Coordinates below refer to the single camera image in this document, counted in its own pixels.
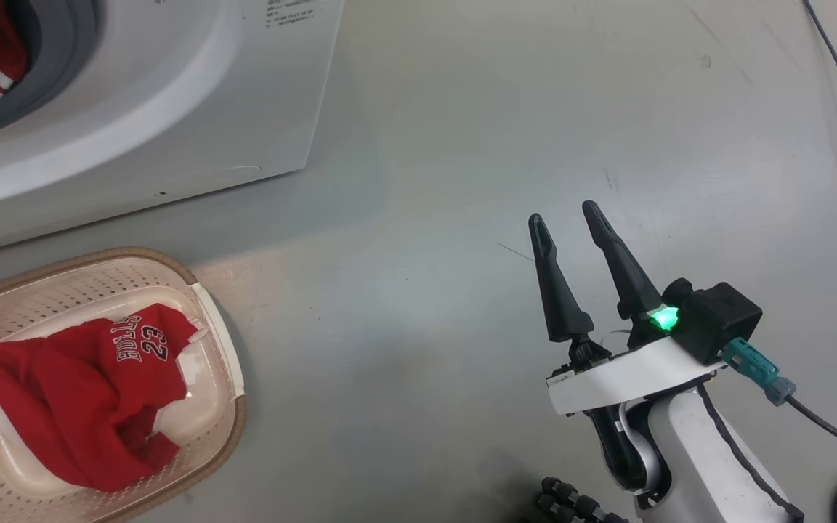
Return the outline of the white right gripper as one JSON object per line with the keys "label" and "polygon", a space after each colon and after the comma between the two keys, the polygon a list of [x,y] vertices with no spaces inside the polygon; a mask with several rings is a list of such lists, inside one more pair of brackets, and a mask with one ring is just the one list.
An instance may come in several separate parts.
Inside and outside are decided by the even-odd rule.
{"label": "white right gripper", "polygon": [[[660,292],[600,206],[586,200],[582,211],[592,241],[607,260],[618,292],[619,317],[631,319],[658,310],[663,304]],[[549,340],[586,340],[594,330],[594,322],[579,308],[562,274],[547,224],[541,215],[534,213],[528,219],[528,229]],[[579,373],[569,370],[549,377],[546,386],[556,413],[567,415],[638,400],[691,383],[722,368],[723,361],[701,364],[673,338],[662,338],[591,370]]]}

